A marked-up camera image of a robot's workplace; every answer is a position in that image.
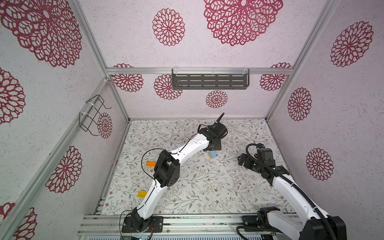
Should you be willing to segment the light blue wood block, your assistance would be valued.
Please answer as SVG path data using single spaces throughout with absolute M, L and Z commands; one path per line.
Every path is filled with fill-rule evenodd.
M 210 151 L 210 159 L 214 159 L 217 157 L 217 154 L 215 151 Z

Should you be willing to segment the orange wood block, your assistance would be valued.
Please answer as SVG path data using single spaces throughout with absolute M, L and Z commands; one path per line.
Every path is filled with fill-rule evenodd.
M 156 164 L 157 164 L 156 162 L 146 162 L 147 167 L 155 167 Z

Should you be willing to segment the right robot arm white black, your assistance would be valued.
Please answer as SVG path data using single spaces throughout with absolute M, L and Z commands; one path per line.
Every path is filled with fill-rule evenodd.
M 236 228 L 247 232 L 284 234 L 292 240 L 345 240 L 347 227 L 338 216 L 331 216 L 319 207 L 294 181 L 288 170 L 277 166 L 273 151 L 263 144 L 249 144 L 238 156 L 238 164 L 260 174 L 293 207 L 297 217 L 285 214 L 278 207 L 265 207 L 256 215 L 243 217 Z

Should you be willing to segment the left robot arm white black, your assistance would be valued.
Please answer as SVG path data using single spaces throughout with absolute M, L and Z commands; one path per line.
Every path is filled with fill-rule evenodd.
M 134 208 L 129 220 L 132 230 L 144 232 L 150 224 L 155 207 L 167 188 L 176 184 L 183 163 L 200 151 L 219 151 L 221 139 L 228 129 L 217 119 L 212 125 L 198 127 L 198 132 L 181 147 L 167 151 L 162 149 L 154 168 L 152 184 L 142 203 Z

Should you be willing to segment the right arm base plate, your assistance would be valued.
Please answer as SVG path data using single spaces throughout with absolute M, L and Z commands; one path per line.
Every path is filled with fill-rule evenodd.
M 250 232 L 254 229 L 259 229 L 259 217 L 258 215 L 244 215 L 242 216 L 243 226 L 245 226 L 245 231 Z

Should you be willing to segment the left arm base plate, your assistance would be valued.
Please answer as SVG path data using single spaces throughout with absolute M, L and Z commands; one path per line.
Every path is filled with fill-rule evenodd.
M 163 222 L 163 217 L 151 217 L 142 221 L 127 216 L 123 222 L 122 233 L 161 233 Z

